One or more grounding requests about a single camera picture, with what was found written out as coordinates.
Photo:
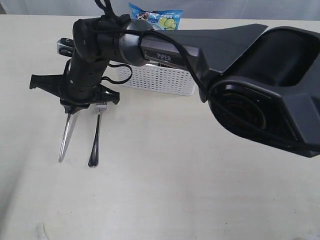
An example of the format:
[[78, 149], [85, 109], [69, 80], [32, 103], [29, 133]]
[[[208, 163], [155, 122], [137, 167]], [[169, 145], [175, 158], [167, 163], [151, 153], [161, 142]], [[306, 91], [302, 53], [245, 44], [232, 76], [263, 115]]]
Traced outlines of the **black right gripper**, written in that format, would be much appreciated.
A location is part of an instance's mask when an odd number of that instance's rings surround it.
[[59, 98], [66, 113], [76, 113], [88, 109], [96, 103], [118, 104], [120, 93], [98, 84], [95, 86], [81, 86], [72, 82], [64, 74], [32, 75], [29, 83], [31, 90], [39, 88]]

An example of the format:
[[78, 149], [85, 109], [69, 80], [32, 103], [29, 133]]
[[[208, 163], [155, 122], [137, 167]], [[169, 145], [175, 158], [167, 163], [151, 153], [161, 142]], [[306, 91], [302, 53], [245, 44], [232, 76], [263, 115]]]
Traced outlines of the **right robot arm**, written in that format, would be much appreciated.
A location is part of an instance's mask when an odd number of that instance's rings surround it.
[[60, 99], [67, 113], [120, 100], [102, 85], [112, 62], [151, 61], [189, 72], [215, 119], [241, 138], [312, 158], [320, 153], [320, 34], [294, 26], [155, 30], [105, 14], [77, 20], [62, 74], [32, 75], [30, 89]]

